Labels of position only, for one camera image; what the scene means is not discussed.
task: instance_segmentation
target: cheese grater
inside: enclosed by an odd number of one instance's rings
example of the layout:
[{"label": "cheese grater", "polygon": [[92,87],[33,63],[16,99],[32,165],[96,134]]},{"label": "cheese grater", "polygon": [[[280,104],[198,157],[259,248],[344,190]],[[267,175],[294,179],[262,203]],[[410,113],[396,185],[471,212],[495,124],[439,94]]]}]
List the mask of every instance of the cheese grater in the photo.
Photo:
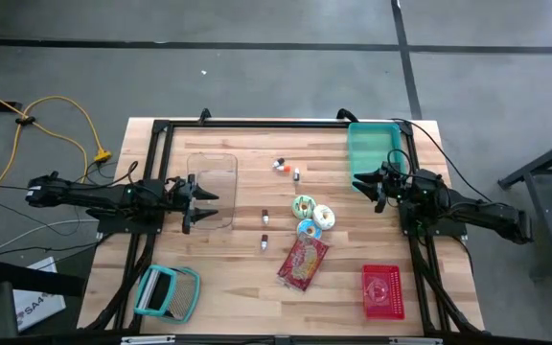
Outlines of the cheese grater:
[{"label": "cheese grater", "polygon": [[152,264],[140,281],[133,311],[171,323],[186,323],[199,297],[199,275],[188,267]]}]

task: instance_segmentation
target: concrete floor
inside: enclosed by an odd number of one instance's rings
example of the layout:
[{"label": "concrete floor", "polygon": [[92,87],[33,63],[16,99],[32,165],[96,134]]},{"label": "concrete floor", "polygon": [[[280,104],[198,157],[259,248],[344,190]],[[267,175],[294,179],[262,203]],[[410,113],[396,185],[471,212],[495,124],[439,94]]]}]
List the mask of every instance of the concrete floor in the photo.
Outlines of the concrete floor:
[{"label": "concrete floor", "polygon": [[[552,0],[401,3],[411,44],[552,46]],[[0,35],[398,42],[388,0],[0,0]],[[504,193],[495,182],[552,147],[552,56],[412,54],[411,60],[423,118],[438,120],[446,152],[461,172],[489,196],[531,211],[520,186]],[[1,97],[28,104],[53,94],[82,104],[115,156],[131,116],[198,116],[209,107],[217,117],[332,118],[346,107],[359,118],[411,117],[399,53],[0,47]],[[71,106],[49,103],[34,115],[46,127],[78,138],[93,154],[88,125]],[[0,172],[14,130],[13,116],[0,114]],[[80,153],[27,128],[5,183],[21,186],[52,170],[78,177]],[[455,189],[470,191],[454,172],[451,177]],[[71,207],[30,208],[18,191],[0,190],[0,202],[46,222],[76,217]],[[0,243],[38,225],[0,209]],[[470,231],[487,330],[552,339],[552,281],[533,283],[527,276],[544,259],[543,251],[537,245],[510,244],[486,230]],[[9,249],[86,243],[94,234],[92,224],[68,238],[41,231]],[[48,255],[32,251],[1,259],[28,265]],[[89,265],[90,253],[59,268],[86,274]],[[69,314],[61,316],[68,327]]]}]

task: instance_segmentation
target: wooden table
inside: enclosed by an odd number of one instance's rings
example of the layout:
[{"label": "wooden table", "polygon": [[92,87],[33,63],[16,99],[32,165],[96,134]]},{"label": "wooden table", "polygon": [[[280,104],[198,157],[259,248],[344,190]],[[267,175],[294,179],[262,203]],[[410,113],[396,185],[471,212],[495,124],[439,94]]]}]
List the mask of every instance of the wooden table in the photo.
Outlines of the wooden table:
[{"label": "wooden table", "polygon": [[[131,162],[142,177],[152,118],[129,119],[116,176]],[[417,122],[440,143],[434,121]],[[444,157],[419,130],[415,140],[420,165],[441,173],[449,184]],[[191,321],[172,325],[145,317],[143,333],[169,334],[307,334],[419,335],[423,333],[408,241],[399,217],[387,206],[383,214],[350,186],[344,129],[305,128],[178,128],[173,137],[168,176],[186,176],[187,158],[196,152],[231,153],[238,159],[238,191],[233,231],[180,231],[180,217],[166,217],[153,262],[186,265],[202,279],[201,295]],[[272,162],[285,157],[298,167],[301,182],[277,174]],[[156,177],[158,161],[154,169]],[[290,204],[297,195],[313,196],[336,214],[333,230],[323,233],[332,247],[305,293],[281,286],[276,272],[295,241],[299,220]],[[262,224],[262,209],[269,224]],[[260,250],[262,234],[268,248]],[[95,319],[121,284],[129,235],[115,235],[97,249],[84,295],[79,326]],[[445,289],[459,309],[482,329],[470,264],[460,243],[436,238]],[[361,266],[398,265],[402,273],[403,321],[366,321],[361,299]],[[131,292],[126,325],[132,316]],[[427,296],[432,320],[439,325],[432,292]]]}]

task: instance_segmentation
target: red snack package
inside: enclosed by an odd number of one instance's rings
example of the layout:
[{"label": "red snack package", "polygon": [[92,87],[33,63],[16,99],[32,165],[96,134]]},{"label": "red snack package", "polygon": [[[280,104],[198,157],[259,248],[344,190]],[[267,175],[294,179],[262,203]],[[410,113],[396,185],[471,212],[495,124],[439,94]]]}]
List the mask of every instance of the red snack package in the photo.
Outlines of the red snack package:
[{"label": "red snack package", "polygon": [[329,246],[322,241],[306,233],[300,233],[280,267],[278,277],[288,287],[306,291],[314,273],[323,262],[327,249]]},{"label": "red snack package", "polygon": [[396,265],[365,264],[361,271],[363,308],[367,318],[403,320],[400,268]]}]

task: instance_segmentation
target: teal plastic tray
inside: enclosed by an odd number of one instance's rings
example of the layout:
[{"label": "teal plastic tray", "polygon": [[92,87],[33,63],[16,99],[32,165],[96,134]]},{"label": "teal plastic tray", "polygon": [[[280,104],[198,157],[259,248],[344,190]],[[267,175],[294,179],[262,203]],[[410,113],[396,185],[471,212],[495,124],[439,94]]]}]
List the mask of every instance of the teal plastic tray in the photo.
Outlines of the teal plastic tray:
[{"label": "teal plastic tray", "polygon": [[[353,123],[348,131],[349,162],[351,181],[356,173],[372,173],[387,160],[392,149],[402,149],[400,127],[393,123]],[[400,152],[391,153],[391,163],[400,163],[400,171],[405,165]]]}]

